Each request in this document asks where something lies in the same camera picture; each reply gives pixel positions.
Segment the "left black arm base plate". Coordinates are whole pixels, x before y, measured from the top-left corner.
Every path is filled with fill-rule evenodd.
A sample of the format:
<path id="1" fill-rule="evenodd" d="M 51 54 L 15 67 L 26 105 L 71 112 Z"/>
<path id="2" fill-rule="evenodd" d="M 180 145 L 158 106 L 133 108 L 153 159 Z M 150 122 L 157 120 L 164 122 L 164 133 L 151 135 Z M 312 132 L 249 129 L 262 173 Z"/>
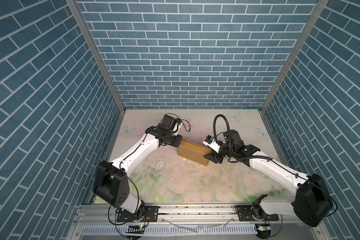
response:
<path id="1" fill-rule="evenodd" d="M 158 214 L 159 214 L 159 206 L 145 206 L 144 209 L 140 207 L 136 213 L 135 212 L 131 213 L 129 211 L 119 208 L 117 222 L 118 223 L 124 223 L 127 221 L 143 222 L 144 217 L 149 218 L 148 220 L 146 220 L 146 222 L 147 221 L 157 222 Z"/>

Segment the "brown cardboard box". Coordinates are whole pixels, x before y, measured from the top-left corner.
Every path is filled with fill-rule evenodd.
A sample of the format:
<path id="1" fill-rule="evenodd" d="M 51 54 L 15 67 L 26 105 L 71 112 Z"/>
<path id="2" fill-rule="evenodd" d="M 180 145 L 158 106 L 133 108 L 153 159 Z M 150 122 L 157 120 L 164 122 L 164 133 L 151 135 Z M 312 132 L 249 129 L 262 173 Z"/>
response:
<path id="1" fill-rule="evenodd" d="M 209 164 L 209 160 L 204 156 L 211 152 L 211 149 L 196 143 L 182 140 L 177 148 L 178 156 L 191 160 L 203 166 Z"/>

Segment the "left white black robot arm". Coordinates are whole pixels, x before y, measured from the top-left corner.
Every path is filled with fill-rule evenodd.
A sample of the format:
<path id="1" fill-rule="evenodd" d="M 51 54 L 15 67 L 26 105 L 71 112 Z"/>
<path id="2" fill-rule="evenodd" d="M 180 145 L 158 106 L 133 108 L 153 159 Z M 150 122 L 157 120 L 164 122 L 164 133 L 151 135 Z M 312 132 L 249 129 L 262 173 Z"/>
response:
<path id="1" fill-rule="evenodd" d="M 124 154 L 109 162 L 101 162 L 96 170 L 94 194 L 114 208 L 137 213 L 143 201 L 130 192 L 131 173 L 160 146 L 177 148 L 182 140 L 182 136 L 178 134 L 181 126 L 181 123 L 176 123 L 172 129 L 163 124 L 151 126 Z"/>

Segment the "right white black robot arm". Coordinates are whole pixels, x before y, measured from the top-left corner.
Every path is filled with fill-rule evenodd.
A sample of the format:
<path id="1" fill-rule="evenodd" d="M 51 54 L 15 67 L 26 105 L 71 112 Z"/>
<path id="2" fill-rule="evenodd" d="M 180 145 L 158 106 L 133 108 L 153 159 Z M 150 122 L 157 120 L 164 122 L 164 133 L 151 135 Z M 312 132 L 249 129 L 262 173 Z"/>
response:
<path id="1" fill-rule="evenodd" d="M 287 215 L 297 217 L 310 227 L 316 227 L 334 206 L 325 181 L 317 174 L 309 176 L 289 168 L 253 145 L 240 146 L 239 152 L 233 154 L 230 153 L 228 144 L 220 146 L 215 142 L 203 143 L 212 150 L 205 156 L 206 159 L 221 163 L 224 158 L 234 158 L 237 162 L 264 173 L 292 194 L 292 197 L 279 199 L 265 194 L 253 201 L 252 213 L 259 221 L 270 215 Z"/>

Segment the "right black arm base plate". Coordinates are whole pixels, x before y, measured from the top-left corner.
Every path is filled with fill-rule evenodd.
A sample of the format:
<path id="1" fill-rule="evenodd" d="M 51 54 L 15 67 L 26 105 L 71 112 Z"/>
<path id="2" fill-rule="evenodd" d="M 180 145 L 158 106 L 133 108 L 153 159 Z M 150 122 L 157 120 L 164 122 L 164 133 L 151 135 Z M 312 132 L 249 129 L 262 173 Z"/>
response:
<path id="1" fill-rule="evenodd" d="M 278 215 L 267 215 L 259 206 L 253 205 L 236 205 L 234 207 L 240 222 L 250 221 L 279 221 Z"/>

